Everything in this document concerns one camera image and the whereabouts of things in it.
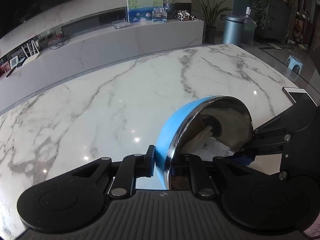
lotus painting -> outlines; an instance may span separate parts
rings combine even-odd
[[[130,23],[152,20],[154,8],[162,8],[163,0],[127,0]]]

white router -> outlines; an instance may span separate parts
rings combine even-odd
[[[24,54],[26,54],[26,56],[27,56],[27,59],[24,61],[24,63],[22,64],[22,66],[24,66],[24,65],[28,64],[29,62],[35,60],[35,59],[36,59],[37,57],[39,57],[39,55],[40,55],[40,52],[39,52],[39,50],[38,50],[38,48],[37,48],[37,46],[35,45],[35,43],[34,43],[33,40],[31,41],[31,44],[32,44],[33,50],[30,50],[29,44],[27,43],[27,47],[28,47],[28,50],[29,50],[29,52],[30,52],[30,57],[29,57],[29,56],[27,55],[27,53],[24,51],[23,46],[21,46]]]

plant pot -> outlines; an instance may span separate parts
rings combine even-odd
[[[214,38],[216,36],[216,27],[207,25],[205,27],[204,42],[214,44]]]

painting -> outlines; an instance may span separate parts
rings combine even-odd
[[[154,8],[163,7],[163,0],[127,0],[130,23],[152,20]]]
[[[10,63],[7,61],[6,63],[2,64],[0,66],[0,76],[2,76],[4,73],[8,72],[10,70]]]

bowl rim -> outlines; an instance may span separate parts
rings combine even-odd
[[[240,102],[246,109],[247,112],[249,114],[249,118],[250,118],[250,123],[251,123],[251,127],[252,127],[252,132],[253,132],[253,123],[252,123],[252,117],[251,114],[249,112],[249,109],[247,108],[247,106],[245,105],[244,102],[242,102],[240,99],[236,98],[236,97],[231,97],[231,96],[212,96],[211,98],[208,98],[207,100],[203,101],[202,103],[200,103],[199,105],[197,105],[183,120],[183,122],[181,123],[181,125],[179,126],[178,130],[176,131],[176,133],[174,134],[172,141],[170,143],[169,149],[167,151],[167,156],[164,162],[164,186],[166,189],[170,189],[170,170],[171,170],[171,164],[172,164],[172,160],[174,157],[174,154],[176,152],[177,146],[180,143],[182,136],[184,135],[185,131],[187,130],[187,128],[189,127],[189,125],[191,124],[191,122],[194,120],[194,118],[208,105],[210,105],[211,103],[217,101],[217,100],[221,100],[221,99],[233,99],[236,100],[238,102]]]

